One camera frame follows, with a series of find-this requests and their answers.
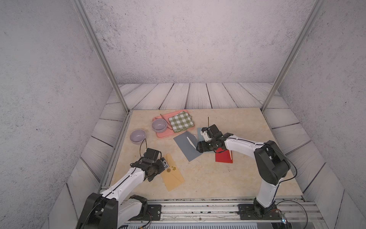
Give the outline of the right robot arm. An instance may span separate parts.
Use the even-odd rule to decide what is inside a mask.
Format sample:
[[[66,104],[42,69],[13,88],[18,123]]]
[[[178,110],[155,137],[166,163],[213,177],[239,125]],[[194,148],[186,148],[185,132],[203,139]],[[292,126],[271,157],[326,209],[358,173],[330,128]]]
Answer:
[[[253,158],[262,179],[254,204],[265,210],[274,205],[279,184],[291,169],[289,160],[276,142],[271,140],[265,143],[254,142],[232,133],[222,134],[216,125],[203,127],[200,134],[204,138],[197,143],[196,150],[200,153],[214,151],[221,154],[229,150]]]

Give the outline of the light blue envelope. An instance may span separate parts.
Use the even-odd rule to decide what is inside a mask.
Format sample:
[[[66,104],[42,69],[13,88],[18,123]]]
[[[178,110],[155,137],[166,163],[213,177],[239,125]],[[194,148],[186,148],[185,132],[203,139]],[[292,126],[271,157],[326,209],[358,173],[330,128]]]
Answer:
[[[200,142],[200,141],[204,141],[203,137],[200,135],[200,131],[201,131],[201,129],[200,129],[200,130],[198,130],[198,142]],[[211,143],[212,143],[212,140],[211,140],[211,141],[208,141],[208,142],[206,143],[207,152],[213,152],[213,147],[211,146]]]

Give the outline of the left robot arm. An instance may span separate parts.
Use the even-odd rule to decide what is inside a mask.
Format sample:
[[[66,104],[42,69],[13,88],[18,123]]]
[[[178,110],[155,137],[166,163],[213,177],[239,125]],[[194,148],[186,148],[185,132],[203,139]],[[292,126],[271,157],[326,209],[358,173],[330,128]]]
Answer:
[[[139,160],[130,164],[131,168],[119,181],[102,193],[92,193],[86,200],[76,225],[77,229],[121,229],[131,219],[153,220],[147,199],[127,196],[145,180],[152,181],[157,175],[169,168],[162,153],[147,148]]]

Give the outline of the red envelope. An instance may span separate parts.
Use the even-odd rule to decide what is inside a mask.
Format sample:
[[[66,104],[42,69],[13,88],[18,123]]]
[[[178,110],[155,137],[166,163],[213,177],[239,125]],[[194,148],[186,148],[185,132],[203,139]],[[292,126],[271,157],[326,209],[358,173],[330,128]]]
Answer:
[[[230,150],[223,150],[218,148],[215,151],[215,161],[220,163],[233,163],[232,152]]]

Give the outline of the yellow envelope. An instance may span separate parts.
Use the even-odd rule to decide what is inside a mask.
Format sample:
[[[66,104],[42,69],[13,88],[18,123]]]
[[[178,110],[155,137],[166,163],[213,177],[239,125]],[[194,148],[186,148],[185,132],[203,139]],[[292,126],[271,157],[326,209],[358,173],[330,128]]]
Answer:
[[[171,154],[166,154],[164,156],[169,168],[163,171],[160,175],[164,181],[164,184],[168,191],[172,191],[175,188],[179,187],[183,183],[185,183],[185,179],[182,176],[178,166],[173,160]]]

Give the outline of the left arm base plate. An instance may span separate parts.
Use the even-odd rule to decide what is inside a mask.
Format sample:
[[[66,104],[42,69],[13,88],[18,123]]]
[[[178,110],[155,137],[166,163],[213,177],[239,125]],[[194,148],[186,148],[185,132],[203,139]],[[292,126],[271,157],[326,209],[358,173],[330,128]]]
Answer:
[[[140,213],[130,221],[160,221],[162,205],[146,204],[142,206]]]

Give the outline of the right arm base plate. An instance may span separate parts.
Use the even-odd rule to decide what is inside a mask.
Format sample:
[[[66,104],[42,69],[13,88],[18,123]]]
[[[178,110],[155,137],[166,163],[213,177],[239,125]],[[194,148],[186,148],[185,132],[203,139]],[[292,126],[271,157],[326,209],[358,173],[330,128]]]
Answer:
[[[281,220],[282,215],[276,205],[264,208],[261,205],[239,204],[237,214],[240,220]]]

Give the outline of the grey envelope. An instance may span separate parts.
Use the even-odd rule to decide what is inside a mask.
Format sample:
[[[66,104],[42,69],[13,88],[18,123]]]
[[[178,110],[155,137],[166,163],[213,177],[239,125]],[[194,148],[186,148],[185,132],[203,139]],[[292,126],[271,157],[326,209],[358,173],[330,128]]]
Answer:
[[[198,144],[197,138],[190,132],[185,131],[173,139],[189,162],[202,155],[196,149]]]

